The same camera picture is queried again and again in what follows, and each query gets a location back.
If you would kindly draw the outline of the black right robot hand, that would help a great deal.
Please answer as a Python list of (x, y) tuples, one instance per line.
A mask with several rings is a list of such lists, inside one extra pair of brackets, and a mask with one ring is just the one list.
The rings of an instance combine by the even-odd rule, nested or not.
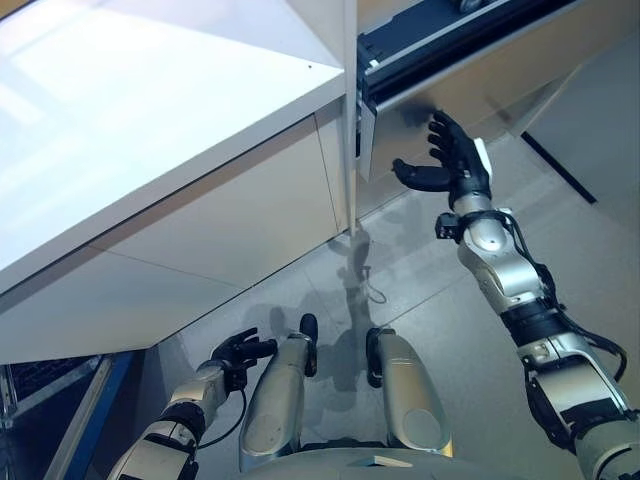
[(392, 171), (400, 183), (416, 191), (447, 192), (450, 205), (470, 194), (491, 199), (489, 173), (474, 141), (463, 128), (445, 112), (437, 110), (428, 129), (427, 140), (432, 145), (429, 154), (440, 167), (414, 166), (396, 158)]

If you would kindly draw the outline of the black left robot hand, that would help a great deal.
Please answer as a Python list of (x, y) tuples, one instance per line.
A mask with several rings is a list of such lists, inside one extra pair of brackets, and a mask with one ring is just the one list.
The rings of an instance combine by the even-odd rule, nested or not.
[(225, 369), (248, 369), (262, 358), (277, 352), (275, 339), (260, 339), (256, 327), (232, 335), (216, 347), (210, 360), (220, 363)]

